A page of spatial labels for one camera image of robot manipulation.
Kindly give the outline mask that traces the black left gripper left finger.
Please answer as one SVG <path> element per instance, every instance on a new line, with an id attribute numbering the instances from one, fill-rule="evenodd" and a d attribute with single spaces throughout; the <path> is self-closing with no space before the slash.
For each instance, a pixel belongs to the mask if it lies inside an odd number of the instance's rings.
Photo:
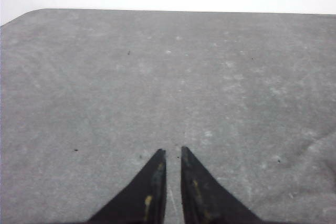
<path id="1" fill-rule="evenodd" d="M 163 223 L 166 206 L 166 157 L 158 149 L 143 168 L 88 223 Z"/>

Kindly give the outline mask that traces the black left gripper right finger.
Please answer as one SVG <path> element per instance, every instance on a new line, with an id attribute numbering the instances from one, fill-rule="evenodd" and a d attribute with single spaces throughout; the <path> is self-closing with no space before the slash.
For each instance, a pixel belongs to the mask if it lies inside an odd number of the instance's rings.
<path id="1" fill-rule="evenodd" d="M 185 223 L 262 223 L 217 182 L 192 151 L 181 148 L 181 196 Z"/>

